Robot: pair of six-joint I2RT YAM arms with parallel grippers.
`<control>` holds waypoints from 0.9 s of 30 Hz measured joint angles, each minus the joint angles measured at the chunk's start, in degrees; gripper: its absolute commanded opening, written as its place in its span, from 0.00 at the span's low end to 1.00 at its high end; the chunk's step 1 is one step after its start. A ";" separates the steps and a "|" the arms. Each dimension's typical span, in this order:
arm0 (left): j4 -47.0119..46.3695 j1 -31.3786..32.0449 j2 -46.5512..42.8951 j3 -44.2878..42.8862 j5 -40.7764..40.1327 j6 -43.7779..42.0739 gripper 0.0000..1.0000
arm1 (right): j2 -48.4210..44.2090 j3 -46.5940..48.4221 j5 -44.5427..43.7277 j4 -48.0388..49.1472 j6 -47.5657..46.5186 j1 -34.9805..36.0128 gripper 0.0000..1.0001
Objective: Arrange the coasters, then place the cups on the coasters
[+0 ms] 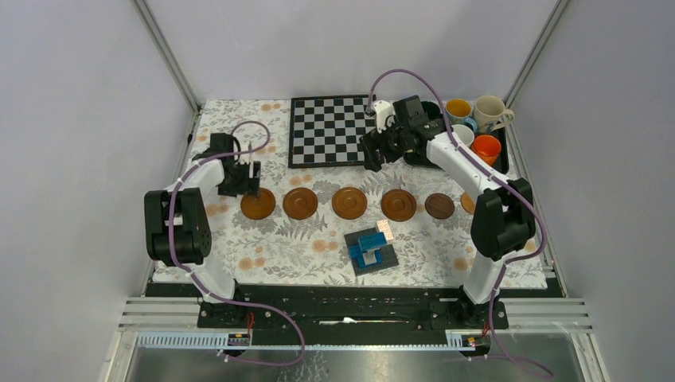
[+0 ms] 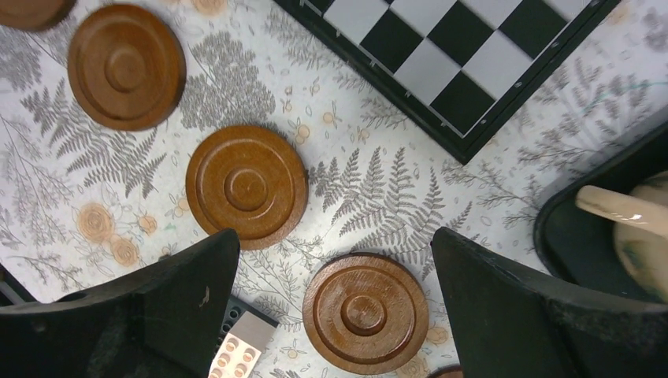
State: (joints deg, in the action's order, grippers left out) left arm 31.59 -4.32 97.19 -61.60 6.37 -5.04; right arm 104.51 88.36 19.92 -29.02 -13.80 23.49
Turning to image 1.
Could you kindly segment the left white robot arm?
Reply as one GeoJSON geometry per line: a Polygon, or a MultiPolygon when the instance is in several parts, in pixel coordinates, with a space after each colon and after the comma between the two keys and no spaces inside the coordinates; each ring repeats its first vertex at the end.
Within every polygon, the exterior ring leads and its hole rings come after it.
{"type": "Polygon", "coordinates": [[[183,271],[204,301],[219,303],[217,317],[229,327],[244,322],[247,307],[235,297],[236,279],[210,255],[213,238],[205,198],[258,197],[261,164],[240,158],[242,148],[227,133],[211,136],[209,147],[193,157],[182,179],[149,191],[143,199],[146,251],[150,259],[183,271]]]}

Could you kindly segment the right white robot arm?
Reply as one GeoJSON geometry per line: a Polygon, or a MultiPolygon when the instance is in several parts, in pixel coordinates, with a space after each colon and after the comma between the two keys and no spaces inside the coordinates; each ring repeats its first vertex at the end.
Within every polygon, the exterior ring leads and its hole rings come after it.
{"type": "Polygon", "coordinates": [[[412,152],[444,170],[474,202],[470,236],[478,251],[456,307],[461,324],[475,328],[488,317],[505,265],[536,231],[533,196],[524,179],[510,180],[464,144],[446,116],[431,119],[417,95],[390,103],[370,99],[366,114],[375,127],[360,138],[367,170],[379,171],[412,152]]]}

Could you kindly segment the black white chessboard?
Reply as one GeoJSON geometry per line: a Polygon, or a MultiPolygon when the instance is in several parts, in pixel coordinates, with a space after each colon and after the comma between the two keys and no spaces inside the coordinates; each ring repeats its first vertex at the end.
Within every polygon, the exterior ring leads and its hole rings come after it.
{"type": "Polygon", "coordinates": [[[360,137],[375,128],[367,95],[291,100],[287,164],[292,169],[362,166],[360,137]]]}

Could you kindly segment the light orange coaster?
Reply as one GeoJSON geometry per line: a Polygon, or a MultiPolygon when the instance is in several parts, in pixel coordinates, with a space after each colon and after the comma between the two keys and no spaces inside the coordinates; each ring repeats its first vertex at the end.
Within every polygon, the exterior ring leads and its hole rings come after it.
{"type": "Polygon", "coordinates": [[[468,193],[463,193],[460,197],[460,202],[461,206],[464,208],[465,211],[467,211],[469,214],[473,215],[475,211],[475,203],[473,200],[470,198],[468,193]]]}

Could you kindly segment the brown wooden ringed coaster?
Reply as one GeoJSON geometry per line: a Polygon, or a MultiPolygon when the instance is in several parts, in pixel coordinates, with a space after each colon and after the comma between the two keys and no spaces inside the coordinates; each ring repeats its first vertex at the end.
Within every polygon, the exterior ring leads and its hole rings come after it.
{"type": "Polygon", "coordinates": [[[275,195],[265,188],[259,189],[258,195],[243,196],[240,202],[240,210],[245,217],[251,220],[262,220],[270,216],[276,206],[275,195]]]}
{"type": "Polygon", "coordinates": [[[406,190],[392,189],[382,196],[380,208],[388,219],[404,222],[416,214],[417,200],[406,190]]]}
{"type": "Polygon", "coordinates": [[[318,209],[318,197],[308,188],[290,190],[283,198],[283,210],[293,220],[312,217],[318,209]]]}
{"type": "Polygon", "coordinates": [[[368,201],[365,193],[360,189],[344,187],[333,195],[331,206],[338,217],[354,220],[365,213],[368,201]]]}

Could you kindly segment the orange mug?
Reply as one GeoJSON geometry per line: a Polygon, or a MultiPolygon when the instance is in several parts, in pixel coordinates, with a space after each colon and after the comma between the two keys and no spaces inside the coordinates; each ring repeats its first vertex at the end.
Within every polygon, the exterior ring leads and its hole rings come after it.
{"type": "Polygon", "coordinates": [[[494,167],[501,155],[502,144],[493,135],[483,134],[474,139],[470,148],[487,165],[494,167]]]}

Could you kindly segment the dark walnut coaster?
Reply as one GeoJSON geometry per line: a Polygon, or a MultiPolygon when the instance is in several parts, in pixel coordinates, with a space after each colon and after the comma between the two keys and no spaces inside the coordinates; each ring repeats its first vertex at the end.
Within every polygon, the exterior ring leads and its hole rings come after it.
{"type": "Polygon", "coordinates": [[[424,202],[426,212],[438,220],[449,219],[455,212],[455,203],[442,193],[433,193],[424,202]]]}

